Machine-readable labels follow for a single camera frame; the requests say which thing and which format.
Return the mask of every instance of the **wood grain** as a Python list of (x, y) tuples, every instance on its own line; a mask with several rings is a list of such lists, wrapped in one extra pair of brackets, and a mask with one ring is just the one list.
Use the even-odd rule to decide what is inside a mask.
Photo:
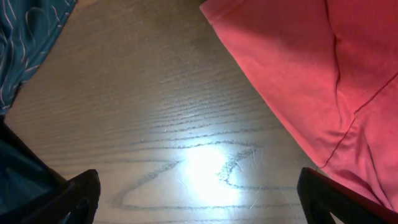
[(305, 223), (314, 165), (200, 1), (79, 4), (6, 123), (65, 178), (98, 170), (95, 223)]

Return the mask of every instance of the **dark green fabric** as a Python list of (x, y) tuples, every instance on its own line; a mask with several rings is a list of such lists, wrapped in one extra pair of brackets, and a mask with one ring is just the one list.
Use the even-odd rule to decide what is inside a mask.
[(0, 115), (40, 67), (75, 0), (0, 0)]

